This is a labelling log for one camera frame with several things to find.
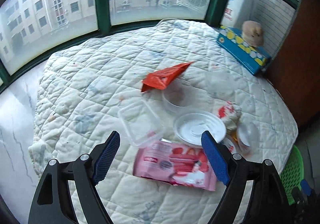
marble windowsill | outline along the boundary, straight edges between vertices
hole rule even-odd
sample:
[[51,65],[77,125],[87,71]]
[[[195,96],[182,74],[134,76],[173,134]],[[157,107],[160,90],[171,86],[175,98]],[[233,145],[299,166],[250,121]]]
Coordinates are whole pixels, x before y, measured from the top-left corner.
[[0,95],[0,194],[21,224],[39,182],[29,157],[39,78],[45,62],[17,79]]

quilted mattress pad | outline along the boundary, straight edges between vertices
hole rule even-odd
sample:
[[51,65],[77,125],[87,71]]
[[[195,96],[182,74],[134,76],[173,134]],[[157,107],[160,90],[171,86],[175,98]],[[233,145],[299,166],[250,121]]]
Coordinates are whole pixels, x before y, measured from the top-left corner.
[[[96,187],[113,222],[206,224],[223,195],[223,184],[218,182],[216,191],[210,192],[133,176],[137,148],[128,143],[117,116],[119,109],[141,99],[141,80],[148,73],[189,61],[194,63],[182,78],[202,90],[208,72],[217,67],[228,70],[236,82],[228,98],[241,107],[241,121],[253,122],[259,130],[259,146],[247,160],[269,158],[281,172],[298,134],[295,120],[276,90],[221,49],[217,36],[204,23],[164,20],[152,28],[92,38],[54,53],[40,80],[29,148],[38,176],[50,159],[73,161],[116,130],[120,148],[105,180]],[[210,110],[215,113],[223,96],[213,95]],[[164,110],[161,93],[154,91],[145,98],[165,126],[163,137],[179,141],[172,128],[174,116]],[[78,220],[86,223],[75,185],[69,186]],[[235,223],[244,217],[251,188],[248,182]]]

tissue box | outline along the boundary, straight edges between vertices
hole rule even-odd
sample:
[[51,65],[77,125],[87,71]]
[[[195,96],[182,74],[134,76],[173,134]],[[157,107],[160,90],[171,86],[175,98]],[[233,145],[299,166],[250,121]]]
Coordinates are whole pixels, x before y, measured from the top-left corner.
[[241,30],[221,26],[218,44],[234,56],[252,75],[256,75],[271,59],[262,47],[249,46],[241,38]]

green mesh basket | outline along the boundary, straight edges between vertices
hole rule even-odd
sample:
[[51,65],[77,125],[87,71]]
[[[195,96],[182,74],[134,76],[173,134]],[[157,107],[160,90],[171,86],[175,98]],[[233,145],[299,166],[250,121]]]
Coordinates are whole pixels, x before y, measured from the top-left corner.
[[301,190],[300,182],[303,179],[303,174],[303,160],[300,151],[296,146],[293,146],[289,159],[280,175],[289,205],[294,204],[294,199],[291,195],[292,189],[297,186]]

brown stuffed toy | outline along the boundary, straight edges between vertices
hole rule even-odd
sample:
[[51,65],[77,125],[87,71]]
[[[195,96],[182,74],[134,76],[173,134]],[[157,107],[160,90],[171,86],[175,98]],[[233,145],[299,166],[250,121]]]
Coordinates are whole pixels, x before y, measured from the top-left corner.
[[259,47],[263,45],[263,29],[260,23],[245,21],[242,24],[242,39],[250,46]]

